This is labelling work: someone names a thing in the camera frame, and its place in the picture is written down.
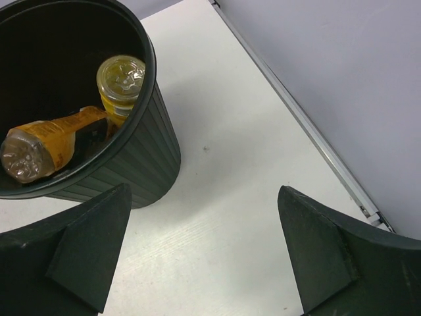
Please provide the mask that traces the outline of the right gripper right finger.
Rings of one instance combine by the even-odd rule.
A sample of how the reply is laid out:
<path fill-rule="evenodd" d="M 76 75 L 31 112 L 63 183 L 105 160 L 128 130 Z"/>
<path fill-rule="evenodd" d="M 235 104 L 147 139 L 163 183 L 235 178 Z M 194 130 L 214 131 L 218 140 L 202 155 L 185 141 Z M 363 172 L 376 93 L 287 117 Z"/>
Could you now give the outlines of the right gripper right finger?
<path fill-rule="evenodd" d="M 282 186 L 278 211 L 304 315 L 419 315 L 420 241 Z"/>

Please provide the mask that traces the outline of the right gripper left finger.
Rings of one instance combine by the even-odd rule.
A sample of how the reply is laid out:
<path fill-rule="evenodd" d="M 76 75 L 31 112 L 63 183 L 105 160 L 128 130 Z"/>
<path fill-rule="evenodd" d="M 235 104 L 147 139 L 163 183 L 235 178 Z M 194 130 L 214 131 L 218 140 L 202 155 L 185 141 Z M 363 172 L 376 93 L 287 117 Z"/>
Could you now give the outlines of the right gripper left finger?
<path fill-rule="evenodd" d="M 128 184 L 1 234 L 2 315 L 104 312 L 132 207 Z"/>

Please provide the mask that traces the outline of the orange bottle blue label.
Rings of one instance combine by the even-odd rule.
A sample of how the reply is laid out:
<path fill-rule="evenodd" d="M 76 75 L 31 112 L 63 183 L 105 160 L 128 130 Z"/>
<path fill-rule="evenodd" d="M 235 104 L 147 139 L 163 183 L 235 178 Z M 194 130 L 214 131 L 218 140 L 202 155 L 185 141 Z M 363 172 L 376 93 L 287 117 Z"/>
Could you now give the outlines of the orange bottle blue label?
<path fill-rule="evenodd" d="M 21 184 L 83 163 L 116 131 L 107 113 L 88 106 L 73 115 L 11 128 L 1 144 L 5 172 Z"/>

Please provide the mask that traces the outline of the yellow bottle blue cap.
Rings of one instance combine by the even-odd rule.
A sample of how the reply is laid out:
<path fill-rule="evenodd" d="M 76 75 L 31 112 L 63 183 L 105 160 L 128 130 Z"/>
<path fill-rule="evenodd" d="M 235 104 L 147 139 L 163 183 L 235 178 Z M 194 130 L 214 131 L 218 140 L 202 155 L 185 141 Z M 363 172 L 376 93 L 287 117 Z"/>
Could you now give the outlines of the yellow bottle blue cap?
<path fill-rule="evenodd" d="M 96 75 L 102 104 L 118 127 L 129 117 L 145 78 L 145 63 L 133 56 L 116 55 L 105 60 Z"/>

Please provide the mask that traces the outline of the black plastic bin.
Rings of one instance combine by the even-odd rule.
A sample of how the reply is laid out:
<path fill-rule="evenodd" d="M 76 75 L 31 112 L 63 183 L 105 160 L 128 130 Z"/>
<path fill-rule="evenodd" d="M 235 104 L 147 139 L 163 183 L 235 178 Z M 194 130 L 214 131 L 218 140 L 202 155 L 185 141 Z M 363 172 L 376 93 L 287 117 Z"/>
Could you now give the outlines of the black plastic bin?
<path fill-rule="evenodd" d="M 121 183 L 135 208 L 164 196 L 180 171 L 180 147 L 156 81 L 153 44 L 119 1 L 15 1 L 1 9 L 1 135 L 35 120 L 98 106 L 94 76 L 119 53 L 146 63 L 146 83 L 114 134 L 99 121 L 76 133 L 62 170 L 30 184 L 1 173 L 3 199 L 41 196 L 87 201 Z"/>

